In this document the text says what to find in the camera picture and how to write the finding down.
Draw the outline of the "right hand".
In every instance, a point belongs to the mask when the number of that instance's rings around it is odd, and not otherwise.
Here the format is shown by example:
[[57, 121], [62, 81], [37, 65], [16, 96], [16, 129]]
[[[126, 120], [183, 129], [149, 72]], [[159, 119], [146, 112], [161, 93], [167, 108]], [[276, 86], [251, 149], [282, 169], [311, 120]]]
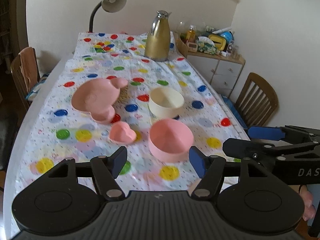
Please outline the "right hand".
[[316, 214], [315, 207], [313, 206], [313, 195], [308, 190], [306, 185], [300, 185], [299, 187], [299, 195], [301, 196], [304, 202], [304, 213], [303, 213], [303, 220], [308, 221], [313, 219]]

